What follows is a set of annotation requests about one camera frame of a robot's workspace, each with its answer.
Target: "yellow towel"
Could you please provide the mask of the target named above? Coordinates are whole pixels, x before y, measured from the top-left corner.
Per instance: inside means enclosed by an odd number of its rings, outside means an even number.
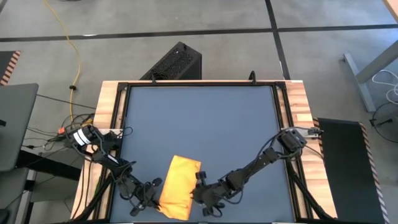
[[[200,170],[199,161],[174,156],[160,196],[159,211],[169,218],[187,221],[192,206],[192,190]]]

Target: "metal table leg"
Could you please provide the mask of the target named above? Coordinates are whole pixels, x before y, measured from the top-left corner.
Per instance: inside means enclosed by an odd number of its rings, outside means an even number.
[[[395,41],[389,48],[383,51],[382,54],[377,56],[369,65],[367,65],[361,71],[355,65],[355,62],[351,56],[351,54],[344,54],[344,59],[350,67],[353,75],[359,86],[359,92],[361,97],[365,103],[366,109],[368,112],[373,112],[376,110],[374,103],[372,101],[370,92],[366,86],[366,81],[371,79],[375,74],[380,72],[383,68],[393,62],[396,58],[398,58],[398,40]]]

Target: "concrete floor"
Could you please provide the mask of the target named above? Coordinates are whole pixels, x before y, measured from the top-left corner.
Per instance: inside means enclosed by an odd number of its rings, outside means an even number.
[[[395,24],[381,0],[272,0],[278,27]],[[263,0],[50,0],[71,35],[118,34],[175,30],[270,28]],[[0,13],[1,37],[63,35],[41,0],[8,0]],[[351,52],[363,68],[398,39],[398,29],[280,33],[291,79],[304,80],[312,113],[320,118],[363,122],[379,172],[391,223],[398,223],[397,145],[380,138],[369,125],[353,77],[341,61]],[[96,106],[103,80],[140,78],[178,41],[203,54],[203,79],[247,79],[255,70],[260,79],[283,79],[272,33],[140,37],[74,41],[83,61],[75,102]],[[0,50],[22,55],[10,84],[39,84],[39,93],[68,100],[76,70],[73,49],[65,41],[3,42]],[[398,73],[398,63],[388,69]],[[369,84],[377,104],[386,89]],[[75,107],[75,113],[92,110]],[[38,98],[30,126],[54,131],[68,115],[68,105]],[[28,137],[37,137],[27,133]],[[71,162],[68,151],[54,159]],[[46,175],[37,179],[45,180]],[[62,195],[57,189],[66,186]],[[54,201],[34,206],[31,224],[62,222],[69,217],[63,199],[76,182],[57,179],[37,189],[33,198]],[[66,200],[71,208],[73,199]]]

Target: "yellow cable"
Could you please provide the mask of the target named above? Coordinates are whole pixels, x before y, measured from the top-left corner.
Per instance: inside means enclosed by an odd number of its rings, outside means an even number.
[[[72,41],[69,39],[69,34],[68,31],[66,30],[65,26],[62,24],[60,18],[58,17],[57,13],[55,12],[55,10],[50,6],[48,0],[43,0],[44,4],[48,7],[48,9],[52,12],[52,14],[55,16],[55,18],[57,18],[58,22],[60,23],[63,32],[65,33],[65,37],[67,38],[68,44],[70,44],[73,49],[75,49],[75,53],[76,53],[76,59],[78,62],[78,70],[77,70],[77,74],[75,77],[75,80],[73,81],[72,85],[76,85],[77,80],[79,79],[80,76],[80,71],[81,71],[81,59],[80,59],[80,54],[79,51],[77,50],[75,44],[72,43]],[[70,97],[69,97],[69,113],[70,113],[70,119],[71,121],[73,121],[73,111],[72,111],[72,102],[73,102],[73,90],[70,90]]]

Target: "white cable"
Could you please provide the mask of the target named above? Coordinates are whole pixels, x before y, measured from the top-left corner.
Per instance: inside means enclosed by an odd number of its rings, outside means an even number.
[[[387,93],[386,93],[386,99],[387,99],[390,103],[393,103],[393,104],[395,104],[395,105],[398,105],[397,102],[395,102],[394,100],[391,100],[390,97],[389,97],[389,93],[392,92],[392,91],[394,91],[395,95],[398,96],[398,83],[397,83],[397,84],[391,84],[391,83],[385,83],[385,82],[374,81],[374,78],[375,78],[378,74],[380,74],[381,72],[387,72],[387,73],[391,74],[393,77],[395,77],[397,80],[398,80],[398,76],[397,76],[396,74],[394,74],[394,73],[388,71],[388,70],[380,70],[380,72],[378,72],[377,74],[375,74],[375,75],[372,77],[372,82],[374,82],[374,83],[393,86],[392,89],[390,89],[389,91],[387,91]]]

